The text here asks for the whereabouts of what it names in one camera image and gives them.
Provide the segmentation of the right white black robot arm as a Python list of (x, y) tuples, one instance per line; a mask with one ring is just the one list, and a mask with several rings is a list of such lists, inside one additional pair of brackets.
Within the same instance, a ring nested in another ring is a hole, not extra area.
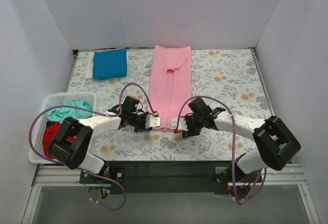
[(184, 117), (178, 116), (175, 132), (183, 137), (200, 134), (203, 128), (231, 132), (252, 140), (257, 149), (239, 157), (232, 155), (231, 165), (217, 177), (221, 181), (245, 181), (252, 173), (271, 168), (281, 171), (300, 151), (301, 144), (285, 123), (277, 116), (255, 119), (234, 115), (224, 104), (212, 109), (204, 102), (204, 96), (189, 99), (186, 103), (192, 111)]

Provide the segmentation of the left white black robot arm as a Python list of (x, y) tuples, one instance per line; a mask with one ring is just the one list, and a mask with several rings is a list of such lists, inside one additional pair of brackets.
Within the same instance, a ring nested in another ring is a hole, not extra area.
[(157, 127), (159, 117), (139, 110), (139, 103), (138, 99), (128, 96), (123, 104), (112, 107), (104, 116), (65, 118), (49, 143), (47, 153), (69, 169), (90, 171), (96, 182), (105, 182), (109, 170), (103, 159), (90, 152), (90, 141), (98, 135), (127, 126), (133, 127), (135, 132)]

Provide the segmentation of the pink t shirt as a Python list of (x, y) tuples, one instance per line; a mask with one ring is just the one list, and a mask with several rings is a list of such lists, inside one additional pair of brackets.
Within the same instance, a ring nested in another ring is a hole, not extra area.
[(184, 48), (164, 48), (156, 45), (149, 82), (149, 94), (154, 111), (159, 113), (159, 131), (172, 131), (170, 121), (191, 110), (183, 103), (192, 96), (190, 46)]

